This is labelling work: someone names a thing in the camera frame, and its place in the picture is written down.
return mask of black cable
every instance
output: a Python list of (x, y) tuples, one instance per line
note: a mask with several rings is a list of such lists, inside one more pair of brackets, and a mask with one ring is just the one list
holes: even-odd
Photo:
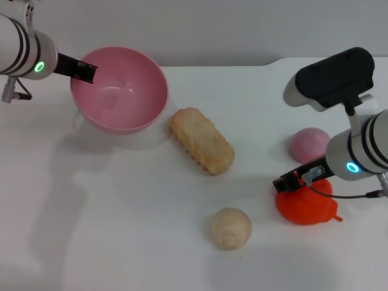
[(356, 196), (337, 196), (337, 195), (330, 195), (330, 194), (326, 194), (326, 193), (323, 193), (319, 190), (317, 190), (316, 188), (310, 186), (310, 189), (313, 190), (315, 193), (319, 194), (319, 195), (322, 195), (322, 196), (325, 196), (325, 197), (329, 197), (329, 198), (337, 198), (337, 199), (357, 199), (357, 198), (367, 198), (366, 195), (356, 195)]
[(20, 87), (23, 88), (23, 90), (30, 96), (32, 96), (32, 94), (30, 93), (30, 91), (27, 90), (27, 88), (22, 84), (22, 82), (19, 80), (19, 78), (16, 78), (17, 82), (19, 83)]

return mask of orange toy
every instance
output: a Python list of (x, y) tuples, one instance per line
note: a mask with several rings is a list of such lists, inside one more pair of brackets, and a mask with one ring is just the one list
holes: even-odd
[[(314, 188), (332, 195), (330, 182), (323, 179), (313, 183)], [(333, 198), (328, 198), (303, 187), (295, 192), (281, 192), (276, 196), (276, 206), (285, 219), (302, 226), (328, 222), (332, 218), (342, 221), (336, 215), (338, 204)]]

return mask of bowl rim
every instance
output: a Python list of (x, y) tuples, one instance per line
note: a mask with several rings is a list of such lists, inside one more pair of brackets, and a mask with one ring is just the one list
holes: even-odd
[(112, 127), (112, 126), (107, 126), (97, 120), (95, 120), (94, 118), (92, 118), (91, 116), (89, 116), (88, 114), (86, 114), (85, 112), (83, 112), (80, 108), (80, 105), (78, 104), (76, 98), (75, 98), (75, 94), (74, 94), (74, 91), (73, 91), (73, 81), (76, 80), (76, 79), (73, 79), (73, 78), (70, 78), (70, 90), (72, 91), (72, 97), (73, 97), (73, 100), (75, 102), (75, 104), (77, 105), (77, 108), (78, 110), (81, 112), (82, 115), (84, 115), (87, 119), (89, 119), (91, 122), (94, 122), (95, 124), (101, 126), (102, 128), (105, 128), (105, 129), (112, 129), (116, 132), (129, 132), (129, 131), (136, 131), (136, 130), (141, 130), (141, 129), (145, 129), (146, 127), (150, 126), (151, 124), (153, 124), (163, 113), (163, 111), (166, 109), (166, 106), (167, 106), (167, 103), (169, 102), (169, 99), (170, 99), (170, 90), (169, 90), (169, 83), (167, 82), (167, 78), (166, 78), (166, 75), (164, 74), (162, 68), (148, 55), (146, 55), (145, 53), (142, 53), (138, 50), (134, 50), (132, 48), (129, 48), (129, 47), (120, 47), (120, 46), (112, 46), (112, 47), (101, 47), (101, 48), (97, 48), (96, 50), (88, 53), (87, 55), (83, 56), (80, 60), (84, 60), (86, 57), (90, 56), (92, 53), (96, 53), (100, 50), (104, 50), (104, 49), (126, 49), (126, 50), (131, 50), (135, 53), (139, 53), (140, 55), (143, 55), (145, 56), (148, 60), (150, 60), (152, 63), (154, 63), (154, 65), (156, 65), (157, 68), (159, 68), (159, 71), (162, 73), (162, 76), (164, 78), (164, 82), (166, 83), (166, 88), (167, 88), (167, 96), (166, 96), (166, 101), (163, 105), (163, 108), (161, 109), (161, 111), (151, 120), (149, 121), (148, 123), (146, 124), (143, 124), (143, 125), (139, 125), (137, 127), (128, 127), (128, 128), (122, 128), (122, 127)]

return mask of white wall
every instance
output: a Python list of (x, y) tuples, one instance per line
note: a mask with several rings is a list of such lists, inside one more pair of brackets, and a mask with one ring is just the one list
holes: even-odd
[(354, 46), (388, 55), (387, 0), (43, 0), (35, 27), (63, 53), (106, 45), (161, 65), (255, 65)]

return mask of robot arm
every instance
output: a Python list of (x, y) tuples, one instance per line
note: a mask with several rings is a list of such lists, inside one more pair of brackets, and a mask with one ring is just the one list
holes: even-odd
[(96, 66), (58, 53), (53, 40), (33, 29), (33, 0), (0, 0), (0, 75), (8, 75), (2, 101), (14, 98), (17, 78), (40, 80), (52, 73), (93, 83)]
[(334, 136), (325, 156), (302, 165), (273, 182), (278, 192), (295, 191), (312, 181), (336, 175), (356, 181), (376, 175), (388, 196), (388, 111), (381, 111), (372, 95), (359, 94), (373, 87), (375, 64), (369, 52), (352, 48), (301, 69), (284, 91), (285, 102), (293, 107), (311, 105), (322, 112), (342, 103), (350, 129)]

